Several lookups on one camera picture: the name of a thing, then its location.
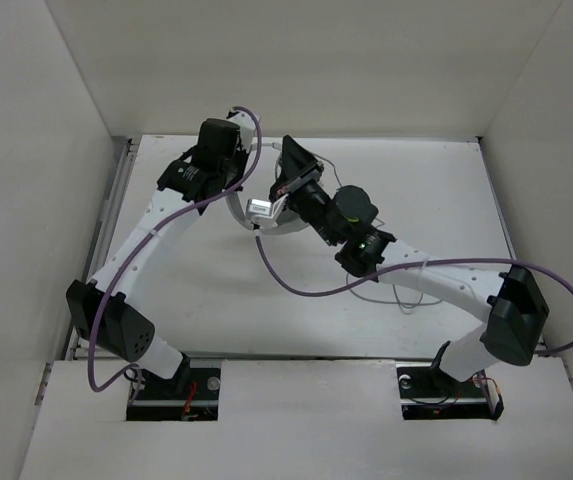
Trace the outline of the white grey headphones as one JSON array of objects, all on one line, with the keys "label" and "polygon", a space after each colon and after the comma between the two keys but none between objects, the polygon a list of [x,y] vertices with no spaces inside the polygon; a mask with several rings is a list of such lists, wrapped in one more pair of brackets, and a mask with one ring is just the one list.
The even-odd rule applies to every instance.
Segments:
[{"label": "white grey headphones", "polygon": [[245,206],[239,198],[242,188],[225,197],[228,210],[236,222],[246,230],[259,229],[264,235],[279,236],[302,231],[308,227],[300,216],[286,208],[287,197],[274,202],[249,199]]}]

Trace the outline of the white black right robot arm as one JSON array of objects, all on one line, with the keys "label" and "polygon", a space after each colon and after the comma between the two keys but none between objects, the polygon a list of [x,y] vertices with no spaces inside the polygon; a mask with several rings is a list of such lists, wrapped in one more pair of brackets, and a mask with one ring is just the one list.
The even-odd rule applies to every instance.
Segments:
[{"label": "white black right robot arm", "polygon": [[329,246],[351,276],[414,289],[469,313],[479,326],[445,342],[429,369],[431,386],[453,393],[480,370],[503,362],[531,363],[549,309],[532,272],[514,265],[506,272],[441,264],[373,222],[378,208],[355,185],[334,195],[321,186],[317,158],[291,136],[282,139],[280,174],[269,190]]}]

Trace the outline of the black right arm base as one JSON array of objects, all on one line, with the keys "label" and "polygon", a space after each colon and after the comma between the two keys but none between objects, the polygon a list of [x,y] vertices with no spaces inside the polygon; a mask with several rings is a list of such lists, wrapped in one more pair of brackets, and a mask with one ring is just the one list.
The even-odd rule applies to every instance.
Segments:
[{"label": "black right arm base", "polygon": [[485,370],[459,382],[424,363],[396,366],[404,420],[490,420],[504,413],[498,383]]}]

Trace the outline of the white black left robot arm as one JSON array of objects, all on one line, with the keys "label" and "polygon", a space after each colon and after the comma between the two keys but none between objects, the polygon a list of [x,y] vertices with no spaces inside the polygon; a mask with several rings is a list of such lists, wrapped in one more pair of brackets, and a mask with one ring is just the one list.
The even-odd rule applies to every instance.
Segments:
[{"label": "white black left robot arm", "polygon": [[145,285],[208,204],[239,189],[250,176],[259,160],[251,146],[260,136],[257,118],[241,107],[224,119],[205,120],[196,144],[159,177],[122,246],[89,281],[75,280],[66,291],[72,324],[89,347],[101,347],[155,376],[167,396],[179,396],[189,387],[190,360],[141,313]]}]

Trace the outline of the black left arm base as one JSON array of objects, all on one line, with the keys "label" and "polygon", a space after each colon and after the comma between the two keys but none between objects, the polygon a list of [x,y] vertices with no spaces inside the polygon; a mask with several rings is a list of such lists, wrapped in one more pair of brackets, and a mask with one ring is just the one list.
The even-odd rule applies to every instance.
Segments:
[{"label": "black left arm base", "polygon": [[142,385],[126,408],[129,422],[214,422],[218,420],[222,361],[191,362],[183,389],[174,391],[166,382],[144,371]]}]

